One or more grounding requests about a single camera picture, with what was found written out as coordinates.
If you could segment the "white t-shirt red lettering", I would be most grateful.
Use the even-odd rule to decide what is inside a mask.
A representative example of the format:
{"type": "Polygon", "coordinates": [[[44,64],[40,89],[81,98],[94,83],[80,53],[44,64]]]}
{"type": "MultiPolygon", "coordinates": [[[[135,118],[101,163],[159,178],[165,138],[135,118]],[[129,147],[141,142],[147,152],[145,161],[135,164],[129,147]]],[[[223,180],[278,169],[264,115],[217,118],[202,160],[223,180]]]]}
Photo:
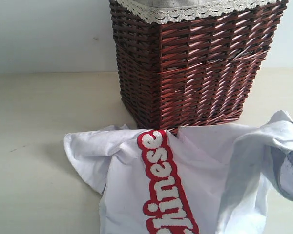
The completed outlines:
{"type": "Polygon", "coordinates": [[[101,194],[102,234],[260,234],[267,193],[293,201],[293,120],[69,133],[68,160],[101,194]]]}

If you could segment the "dark brown wicker basket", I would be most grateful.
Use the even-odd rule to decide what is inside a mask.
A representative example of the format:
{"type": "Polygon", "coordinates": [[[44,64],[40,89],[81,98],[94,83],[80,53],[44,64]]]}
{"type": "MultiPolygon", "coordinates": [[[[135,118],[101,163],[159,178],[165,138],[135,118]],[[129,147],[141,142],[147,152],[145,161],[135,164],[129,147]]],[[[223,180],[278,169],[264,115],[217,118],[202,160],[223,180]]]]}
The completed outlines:
{"type": "Polygon", "coordinates": [[[287,1],[164,24],[128,1],[109,6],[122,102],[138,128],[176,132],[240,118],[287,1]]]}

